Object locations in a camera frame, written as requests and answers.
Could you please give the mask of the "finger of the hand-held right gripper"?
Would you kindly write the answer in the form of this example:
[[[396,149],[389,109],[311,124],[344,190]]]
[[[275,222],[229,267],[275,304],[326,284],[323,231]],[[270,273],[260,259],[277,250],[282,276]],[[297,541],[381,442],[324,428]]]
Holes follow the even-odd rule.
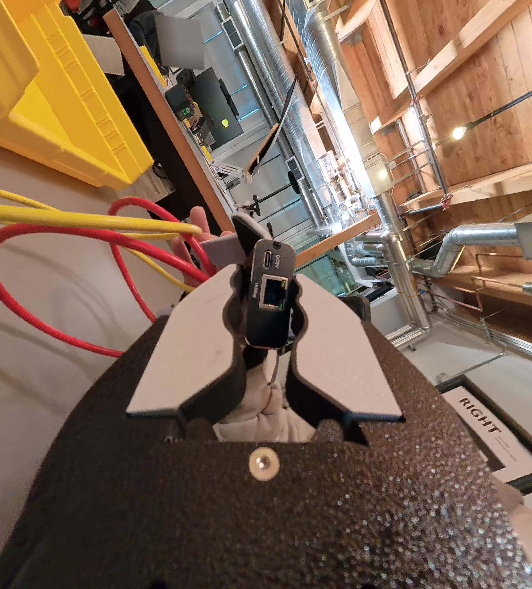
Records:
[[[245,213],[232,215],[235,231],[202,243],[210,261],[220,268],[230,264],[248,267],[254,259],[254,249],[260,240],[260,225]]]

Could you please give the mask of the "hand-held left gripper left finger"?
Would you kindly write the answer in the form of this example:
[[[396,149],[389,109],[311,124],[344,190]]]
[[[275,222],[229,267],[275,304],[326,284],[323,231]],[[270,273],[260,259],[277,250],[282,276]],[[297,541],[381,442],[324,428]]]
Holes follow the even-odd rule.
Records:
[[[247,369],[236,334],[242,267],[226,266],[179,303],[135,389],[127,415],[217,423],[242,401]]]

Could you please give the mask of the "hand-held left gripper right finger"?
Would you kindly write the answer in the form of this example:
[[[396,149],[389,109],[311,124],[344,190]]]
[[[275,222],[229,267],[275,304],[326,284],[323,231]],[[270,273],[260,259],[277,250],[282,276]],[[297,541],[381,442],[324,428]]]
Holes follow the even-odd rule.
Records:
[[[404,422],[402,409],[365,330],[369,302],[336,297],[304,275],[294,278],[285,392],[291,409],[316,428],[363,422]]]

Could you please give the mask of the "black ethernet splitter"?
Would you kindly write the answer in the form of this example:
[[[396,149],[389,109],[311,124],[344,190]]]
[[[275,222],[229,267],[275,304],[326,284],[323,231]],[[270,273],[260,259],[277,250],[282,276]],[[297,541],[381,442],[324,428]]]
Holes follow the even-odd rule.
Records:
[[[254,348],[280,349],[287,341],[291,317],[294,249],[260,239],[254,247],[247,290],[245,341]]]

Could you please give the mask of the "yellow plastic bin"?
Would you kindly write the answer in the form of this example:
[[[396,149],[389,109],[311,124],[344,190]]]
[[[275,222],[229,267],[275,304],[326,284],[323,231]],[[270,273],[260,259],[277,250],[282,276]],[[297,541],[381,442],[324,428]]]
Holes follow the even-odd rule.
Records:
[[[95,187],[153,162],[59,1],[0,1],[0,147]]]

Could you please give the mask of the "slanted board on white arm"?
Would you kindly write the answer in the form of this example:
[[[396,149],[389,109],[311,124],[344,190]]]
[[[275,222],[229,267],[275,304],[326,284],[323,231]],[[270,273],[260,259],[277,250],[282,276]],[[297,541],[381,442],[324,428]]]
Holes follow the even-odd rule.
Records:
[[[253,177],[258,174],[259,168],[261,167],[270,147],[277,142],[280,131],[280,124],[276,123],[270,129],[268,135],[264,138],[260,147],[255,151],[245,168],[227,163],[220,163],[215,160],[211,161],[210,168],[213,175],[216,178],[219,178],[219,174],[223,174],[226,177],[232,176],[234,179],[239,179],[242,183],[251,183]]]

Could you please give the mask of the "person's right forearm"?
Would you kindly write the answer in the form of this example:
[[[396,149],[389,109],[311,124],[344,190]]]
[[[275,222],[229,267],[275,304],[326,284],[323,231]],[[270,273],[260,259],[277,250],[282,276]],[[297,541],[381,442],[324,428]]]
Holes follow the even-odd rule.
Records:
[[[213,431],[224,442],[307,442],[315,429],[285,405],[285,388],[277,376],[275,350],[247,370],[245,394],[240,404]]]

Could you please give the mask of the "person's right hand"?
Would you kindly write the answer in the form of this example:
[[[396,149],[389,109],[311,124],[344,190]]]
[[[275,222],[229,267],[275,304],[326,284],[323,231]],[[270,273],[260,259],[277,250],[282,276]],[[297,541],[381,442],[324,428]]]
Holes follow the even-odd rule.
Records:
[[[202,233],[196,236],[196,239],[203,243],[207,240],[215,239],[217,236],[209,233],[209,223],[206,217],[206,211],[201,206],[195,206],[190,210],[190,223],[197,225],[202,229]],[[181,237],[175,237],[171,241],[171,248],[174,255],[187,263],[193,264],[193,258],[190,255],[189,249],[187,248],[187,242]],[[200,285],[200,282],[191,278],[187,274],[183,274],[183,283],[196,288]]]

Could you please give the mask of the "slanted wooden beam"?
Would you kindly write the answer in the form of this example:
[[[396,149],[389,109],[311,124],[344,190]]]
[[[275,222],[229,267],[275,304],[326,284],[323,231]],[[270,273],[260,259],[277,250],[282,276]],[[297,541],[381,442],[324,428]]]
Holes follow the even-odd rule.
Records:
[[[354,239],[358,235],[367,232],[380,224],[380,217],[377,212],[370,214],[353,225],[323,239],[319,243],[307,248],[296,254],[295,269],[298,269],[307,263],[319,258],[319,256],[326,254],[346,241]]]

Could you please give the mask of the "grey desk with wooden edge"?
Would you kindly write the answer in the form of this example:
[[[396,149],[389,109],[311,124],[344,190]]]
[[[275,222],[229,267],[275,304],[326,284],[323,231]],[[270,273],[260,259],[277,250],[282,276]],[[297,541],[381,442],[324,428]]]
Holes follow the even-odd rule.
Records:
[[[165,89],[142,50],[137,46],[122,17],[115,10],[113,1],[92,1],[94,10],[107,25],[110,34],[128,64],[128,70],[136,79],[135,89],[146,96],[144,116],[146,128],[151,134],[154,154],[166,170],[175,192],[169,195],[166,205],[174,214],[188,215],[194,206],[202,206],[213,233],[233,231],[232,209],[220,191],[212,169],[188,129],[176,118],[165,99]]]

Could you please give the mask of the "black monitor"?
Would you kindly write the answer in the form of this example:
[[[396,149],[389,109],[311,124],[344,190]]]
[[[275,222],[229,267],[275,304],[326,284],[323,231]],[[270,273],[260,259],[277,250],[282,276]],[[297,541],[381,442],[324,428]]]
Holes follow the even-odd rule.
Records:
[[[214,139],[211,149],[217,149],[243,134],[238,111],[224,82],[212,67],[196,75],[189,87],[193,101],[198,105],[209,133]]]

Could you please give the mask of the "black framed white sign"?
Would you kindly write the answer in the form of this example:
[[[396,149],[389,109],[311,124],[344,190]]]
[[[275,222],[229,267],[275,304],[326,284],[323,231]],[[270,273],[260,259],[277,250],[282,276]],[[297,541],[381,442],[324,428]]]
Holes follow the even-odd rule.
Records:
[[[532,494],[532,436],[465,375],[436,385],[498,481]]]

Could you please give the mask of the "small black box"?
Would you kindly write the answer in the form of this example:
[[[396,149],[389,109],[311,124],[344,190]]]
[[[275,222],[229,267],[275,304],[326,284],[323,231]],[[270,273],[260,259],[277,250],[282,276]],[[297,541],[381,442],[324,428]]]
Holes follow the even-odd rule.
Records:
[[[201,110],[193,101],[186,86],[172,85],[164,92],[164,97],[179,121],[202,118]]]

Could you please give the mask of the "silver bent pipe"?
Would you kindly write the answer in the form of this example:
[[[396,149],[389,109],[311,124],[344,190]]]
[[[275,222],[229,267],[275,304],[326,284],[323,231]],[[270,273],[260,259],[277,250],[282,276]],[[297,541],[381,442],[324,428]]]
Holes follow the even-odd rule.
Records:
[[[446,234],[435,260],[412,259],[409,269],[423,276],[444,277],[452,272],[467,246],[520,247],[520,242],[512,223],[461,225]]]

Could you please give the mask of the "silver ventilation duct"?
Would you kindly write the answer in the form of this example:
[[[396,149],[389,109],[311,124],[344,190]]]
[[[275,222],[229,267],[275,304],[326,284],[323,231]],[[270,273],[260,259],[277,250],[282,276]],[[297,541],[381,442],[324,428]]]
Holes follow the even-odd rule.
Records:
[[[296,82],[282,128],[304,175],[305,208],[313,225],[322,227],[325,208],[331,205],[328,181],[318,161],[325,149],[299,81],[263,1],[226,1],[226,5],[277,114],[282,114],[286,95]]]

